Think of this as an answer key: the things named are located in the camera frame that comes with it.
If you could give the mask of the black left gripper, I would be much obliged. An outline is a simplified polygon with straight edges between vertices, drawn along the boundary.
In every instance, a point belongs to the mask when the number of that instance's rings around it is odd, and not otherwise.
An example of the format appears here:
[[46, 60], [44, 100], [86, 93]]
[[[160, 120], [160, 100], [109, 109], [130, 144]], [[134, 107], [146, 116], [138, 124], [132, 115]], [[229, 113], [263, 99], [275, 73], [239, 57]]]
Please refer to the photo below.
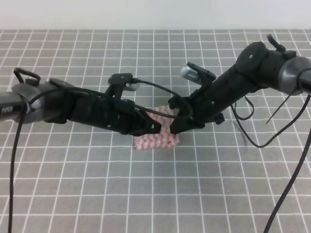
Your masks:
[[100, 98], [82, 92], [67, 92], [68, 120], [121, 134], [157, 134], [161, 124], [131, 100]]

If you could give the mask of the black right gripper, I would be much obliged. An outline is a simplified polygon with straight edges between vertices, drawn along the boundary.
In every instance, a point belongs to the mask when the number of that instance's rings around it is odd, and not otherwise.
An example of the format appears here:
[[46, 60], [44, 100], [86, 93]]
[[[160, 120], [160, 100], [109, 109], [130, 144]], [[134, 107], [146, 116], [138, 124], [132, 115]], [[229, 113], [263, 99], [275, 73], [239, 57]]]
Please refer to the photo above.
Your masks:
[[253, 90], [253, 70], [233, 65], [211, 84], [206, 92], [195, 90], [189, 97], [171, 97], [171, 109], [179, 114], [193, 114], [190, 118], [176, 118], [170, 125], [171, 133], [202, 129], [205, 124], [224, 122], [222, 111]]

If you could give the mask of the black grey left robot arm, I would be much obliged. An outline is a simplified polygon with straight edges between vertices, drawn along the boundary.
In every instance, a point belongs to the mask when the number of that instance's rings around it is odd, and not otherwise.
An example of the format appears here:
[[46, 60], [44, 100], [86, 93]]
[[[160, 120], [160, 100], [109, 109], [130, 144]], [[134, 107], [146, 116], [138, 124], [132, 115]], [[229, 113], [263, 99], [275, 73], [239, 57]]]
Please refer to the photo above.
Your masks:
[[39, 75], [22, 68], [15, 68], [14, 74], [19, 83], [0, 95], [1, 120], [24, 124], [72, 121], [133, 136], [160, 132], [161, 124], [146, 111], [121, 99], [122, 84], [101, 93], [55, 78], [41, 83]]

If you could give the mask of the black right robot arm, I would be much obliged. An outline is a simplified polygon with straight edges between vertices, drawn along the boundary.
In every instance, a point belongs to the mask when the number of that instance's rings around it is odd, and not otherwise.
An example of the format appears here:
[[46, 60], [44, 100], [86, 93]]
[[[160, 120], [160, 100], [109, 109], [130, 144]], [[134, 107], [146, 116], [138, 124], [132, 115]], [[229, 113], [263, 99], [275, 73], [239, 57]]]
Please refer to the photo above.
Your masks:
[[200, 85], [185, 101], [192, 108], [192, 116], [183, 102], [172, 97], [171, 109], [178, 109], [170, 125], [173, 134], [201, 129], [206, 123], [221, 124], [222, 111], [249, 93], [272, 88], [287, 95], [311, 93], [311, 61], [293, 50], [286, 50], [269, 34], [268, 41], [275, 47], [269, 50], [261, 41], [249, 44], [235, 64], [219, 77], [194, 63], [181, 69], [181, 77]]

